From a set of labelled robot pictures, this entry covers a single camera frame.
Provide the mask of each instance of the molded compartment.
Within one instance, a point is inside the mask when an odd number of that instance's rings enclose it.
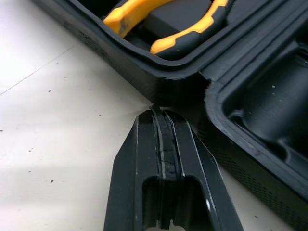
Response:
[[[308,179],[308,31],[235,90],[224,113]]]
[[[123,5],[127,0],[77,0],[95,16],[103,20],[108,13],[116,7]],[[215,33],[223,30],[230,24],[236,23],[244,13],[249,12],[258,1],[254,0],[231,0],[235,3],[225,18],[220,28],[215,30]],[[177,32],[180,32],[199,21],[203,15],[207,12],[211,5],[212,0],[174,0],[156,8],[148,18],[143,20],[137,26],[135,26],[124,38],[124,40],[131,43],[136,48],[145,50],[148,56],[150,54],[151,45],[158,39],[163,38],[162,35],[168,36]],[[198,53],[201,52],[200,47],[196,49]],[[179,60],[185,56],[178,56],[170,60]]]
[[[128,34],[127,40],[103,23],[103,18],[119,4],[117,0],[33,1],[102,56],[148,100],[161,106],[184,106],[202,102],[209,84],[201,74],[204,67],[225,56],[226,51],[240,39],[246,40],[245,46],[242,46],[244,50],[233,60],[248,53],[273,29],[285,27],[286,23],[282,21],[293,14],[303,0],[292,3],[287,0],[248,0],[251,3],[246,6],[237,4],[243,1],[237,0],[226,20],[229,25],[187,56],[175,61],[161,59],[146,50],[149,43],[139,35],[149,36],[138,34],[142,23]]]
[[[308,230],[307,9],[236,65],[217,69],[225,56],[203,71],[215,83],[198,128],[217,161],[298,231]]]

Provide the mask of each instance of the pliers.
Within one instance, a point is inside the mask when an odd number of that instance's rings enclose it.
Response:
[[[119,36],[126,34],[144,20],[155,8],[172,0],[128,0],[114,8],[103,20]],[[234,0],[213,0],[207,13],[191,27],[168,37],[156,40],[150,49],[161,58],[186,55],[221,29]]]

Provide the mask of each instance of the textured plastic surface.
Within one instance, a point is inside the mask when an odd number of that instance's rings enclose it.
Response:
[[[281,13],[284,21],[249,55],[227,63],[241,54],[239,41],[202,71],[215,83],[206,91],[199,135],[242,184],[307,231],[308,2],[294,0]]]

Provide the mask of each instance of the yellow handle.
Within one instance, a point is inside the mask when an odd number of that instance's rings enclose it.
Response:
[[[151,53],[157,54],[162,52],[168,48],[175,46],[176,39],[195,31],[199,34],[202,34],[207,29],[210,28],[214,24],[213,14],[216,12],[219,6],[226,7],[229,0],[214,0],[210,9],[206,12],[206,14],[194,25],[191,27],[168,37],[161,38],[155,41],[151,46]]]
[[[103,22],[124,38],[152,10],[171,1],[173,0],[128,0],[121,7],[113,9]]]

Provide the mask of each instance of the black plastic case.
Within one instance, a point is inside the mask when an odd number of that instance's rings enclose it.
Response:
[[[186,57],[177,61],[163,60],[136,48],[116,35],[101,20],[118,3],[117,0],[33,0],[56,18],[79,39],[91,46],[110,65],[147,99],[161,106],[177,106],[201,102],[207,82],[199,73],[241,37],[267,18],[277,21],[264,24],[265,34],[279,24],[289,12],[279,15],[287,0],[237,0],[240,4],[229,14],[229,25],[212,36]],[[248,44],[246,52],[254,47],[264,34],[258,34]]]
[[[216,159],[296,230],[308,231],[307,0],[237,0],[226,26],[176,61],[102,23],[117,0],[33,1],[153,103],[204,100],[198,132]]]

